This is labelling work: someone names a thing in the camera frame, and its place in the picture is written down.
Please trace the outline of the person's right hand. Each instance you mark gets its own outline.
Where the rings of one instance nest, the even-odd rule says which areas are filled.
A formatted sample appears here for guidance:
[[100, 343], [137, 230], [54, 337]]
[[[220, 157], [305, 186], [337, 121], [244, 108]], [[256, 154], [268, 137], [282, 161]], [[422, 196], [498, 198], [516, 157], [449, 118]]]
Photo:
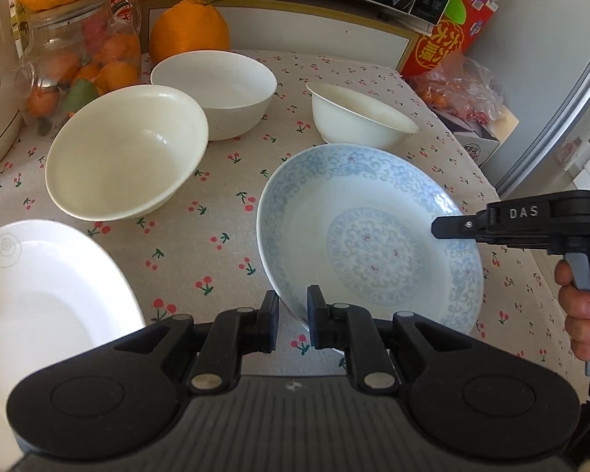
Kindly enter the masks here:
[[575, 287], [565, 260], [557, 262], [554, 279], [560, 286], [557, 299], [566, 314], [565, 329], [570, 335], [572, 353], [582, 361], [590, 361], [590, 291]]

